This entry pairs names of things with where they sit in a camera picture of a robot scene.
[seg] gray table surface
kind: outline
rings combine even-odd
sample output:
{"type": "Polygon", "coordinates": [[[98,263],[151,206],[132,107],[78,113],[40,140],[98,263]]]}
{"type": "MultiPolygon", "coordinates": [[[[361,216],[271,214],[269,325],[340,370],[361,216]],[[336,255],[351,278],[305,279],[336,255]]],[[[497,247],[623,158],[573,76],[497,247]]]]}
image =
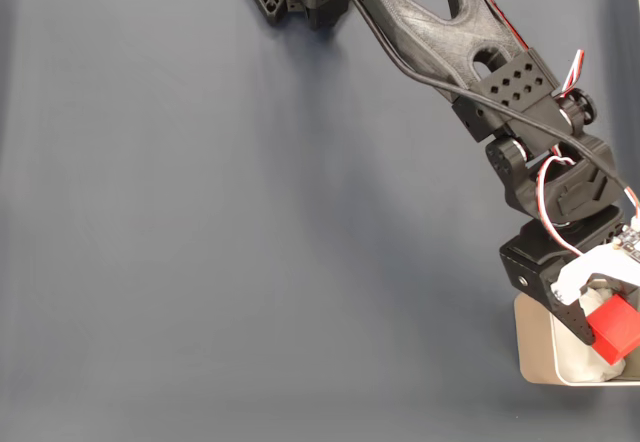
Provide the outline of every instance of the gray table surface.
{"type": "MultiPolygon", "coordinates": [[[[442,11],[444,0],[420,0],[442,11]]],[[[637,0],[497,0],[640,187],[637,0]]],[[[362,20],[0,0],[0,441],[635,441],[526,383],[525,218],[362,20]]]]}

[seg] white wire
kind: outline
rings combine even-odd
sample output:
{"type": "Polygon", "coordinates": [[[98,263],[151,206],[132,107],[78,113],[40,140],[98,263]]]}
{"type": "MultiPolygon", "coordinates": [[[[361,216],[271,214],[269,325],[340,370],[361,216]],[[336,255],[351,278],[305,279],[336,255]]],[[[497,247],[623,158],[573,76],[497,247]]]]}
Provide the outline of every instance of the white wire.
{"type": "Polygon", "coordinates": [[[580,252],[576,247],[574,247],[573,245],[571,245],[569,242],[567,242],[562,238],[562,236],[558,233],[556,228],[553,226],[553,222],[551,222],[551,219],[549,219],[549,214],[547,213],[547,206],[544,199],[544,184],[545,184],[545,179],[547,177],[547,170],[549,170],[549,166],[553,162],[575,165],[575,162],[573,161],[573,159],[570,159],[569,157],[558,157],[557,155],[549,157],[542,164],[542,167],[540,168],[540,172],[538,173],[538,212],[540,212],[540,221],[542,222],[542,225],[544,225],[544,228],[547,230],[547,232],[549,232],[549,235],[560,246],[564,247],[567,250],[570,250],[571,252],[576,254],[578,257],[580,257],[581,255],[583,255],[582,252],[580,252]]]}
{"type": "Polygon", "coordinates": [[[567,74],[567,78],[562,85],[562,96],[564,95],[575,85],[578,83],[578,79],[580,78],[580,73],[582,72],[582,62],[584,60],[584,50],[579,49],[576,52],[576,57],[573,59],[573,63],[571,64],[571,68],[569,69],[569,74],[567,74]]]}

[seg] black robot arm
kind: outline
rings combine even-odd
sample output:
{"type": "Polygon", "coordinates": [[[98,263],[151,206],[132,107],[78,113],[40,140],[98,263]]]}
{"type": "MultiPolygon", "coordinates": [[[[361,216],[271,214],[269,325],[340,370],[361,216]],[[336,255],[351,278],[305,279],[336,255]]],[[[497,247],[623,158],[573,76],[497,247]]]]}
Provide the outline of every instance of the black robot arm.
{"type": "MultiPolygon", "coordinates": [[[[312,29],[335,24],[350,0],[256,0],[277,24],[288,12],[306,14],[312,29]]],[[[559,83],[540,55],[530,48],[493,0],[448,0],[444,20],[412,0],[353,0],[384,34],[386,42],[411,72],[479,94],[586,146],[614,167],[609,146],[584,132],[595,121],[591,99],[580,89],[554,95],[559,83]],[[482,77],[476,63],[490,74],[482,77]]],[[[534,220],[506,243],[500,254],[511,284],[542,303],[583,342],[593,333],[576,301],[559,302],[551,284],[575,255],[558,245],[539,222],[537,174],[554,148],[574,165],[558,167],[545,187],[545,206],[558,232],[588,251],[617,235],[622,214],[613,203],[623,187],[585,159],[575,147],[484,103],[439,89],[477,142],[486,141],[489,162],[505,187],[507,204],[534,220]]]]}

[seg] red wire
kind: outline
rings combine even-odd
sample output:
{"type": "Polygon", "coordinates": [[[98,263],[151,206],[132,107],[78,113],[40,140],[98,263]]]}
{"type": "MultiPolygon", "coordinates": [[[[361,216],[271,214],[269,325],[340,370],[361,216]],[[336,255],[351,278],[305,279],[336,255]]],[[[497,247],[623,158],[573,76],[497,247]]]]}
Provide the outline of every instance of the red wire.
{"type": "Polygon", "coordinates": [[[496,9],[496,11],[500,14],[500,17],[502,17],[502,20],[509,26],[509,29],[511,29],[511,32],[513,32],[513,35],[516,36],[516,39],[518,39],[518,42],[520,42],[522,47],[524,47],[525,50],[529,50],[529,46],[527,45],[527,43],[522,39],[522,37],[520,37],[520,34],[516,30],[516,28],[513,25],[511,25],[511,22],[509,22],[509,19],[507,19],[504,13],[500,10],[500,7],[498,7],[498,4],[496,4],[496,1],[489,0],[489,2],[493,6],[493,8],[496,9]]]}

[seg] cable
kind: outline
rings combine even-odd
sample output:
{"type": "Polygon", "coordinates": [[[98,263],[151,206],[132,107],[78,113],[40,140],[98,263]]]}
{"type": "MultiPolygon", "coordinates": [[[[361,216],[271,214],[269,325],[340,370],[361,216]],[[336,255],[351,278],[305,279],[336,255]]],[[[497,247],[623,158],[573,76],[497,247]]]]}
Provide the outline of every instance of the cable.
{"type": "Polygon", "coordinates": [[[562,91],[560,93],[560,97],[566,97],[566,95],[571,92],[571,90],[578,83],[578,79],[580,78],[580,74],[582,73],[582,63],[584,62],[584,50],[580,49],[576,53],[575,59],[573,59],[573,64],[571,64],[571,68],[569,69],[569,74],[567,75],[567,79],[564,81],[562,85],[562,91]]]}
{"type": "Polygon", "coordinates": [[[570,250],[571,252],[576,254],[578,257],[580,257],[581,255],[584,255],[584,254],[562,238],[562,236],[558,233],[556,228],[553,226],[551,219],[549,219],[549,214],[547,214],[547,205],[544,199],[544,183],[545,183],[545,179],[547,178],[547,170],[549,169],[549,166],[553,162],[559,162],[562,164],[569,164],[569,165],[576,164],[573,161],[573,159],[570,159],[569,157],[558,157],[557,155],[554,155],[552,157],[549,157],[547,160],[545,160],[544,163],[542,164],[542,167],[540,167],[540,172],[538,172],[538,184],[537,184],[538,185],[537,187],[538,212],[540,213],[540,222],[542,222],[542,225],[544,226],[545,229],[547,229],[547,232],[549,232],[549,235],[551,235],[551,237],[553,237],[553,239],[559,245],[561,245],[567,250],[570,250]]]}
{"type": "Polygon", "coordinates": [[[468,89],[464,89],[462,87],[458,87],[457,85],[450,84],[440,79],[436,79],[434,77],[428,77],[426,75],[419,74],[414,69],[409,67],[407,63],[395,52],[394,48],[391,46],[384,33],[378,27],[376,22],[373,20],[366,7],[362,4],[360,0],[351,0],[353,4],[358,9],[358,12],[364,18],[364,21],[367,23],[373,35],[377,39],[378,43],[387,54],[387,56],[391,59],[391,61],[395,64],[395,66],[400,69],[400,71],[405,74],[407,77],[415,80],[416,82],[420,82],[421,84],[429,85],[436,89],[444,90],[446,92],[451,92],[457,94],[462,97],[466,97],[474,102],[477,102],[487,108],[496,110],[501,114],[507,115],[513,119],[516,119],[522,122],[529,127],[533,127],[540,132],[544,132],[561,142],[573,147],[580,155],[582,155],[585,159],[590,161],[594,166],[600,169],[609,179],[613,180],[620,188],[624,191],[629,187],[627,183],[624,182],[622,177],[620,177],[617,172],[611,169],[606,162],[604,162],[600,157],[598,157],[591,149],[582,144],[580,141],[576,140],[575,137],[565,134],[558,129],[550,127],[546,124],[536,121],[531,117],[524,115],[521,112],[513,110],[509,107],[506,107],[488,97],[485,97],[481,94],[477,94],[468,89]]]}

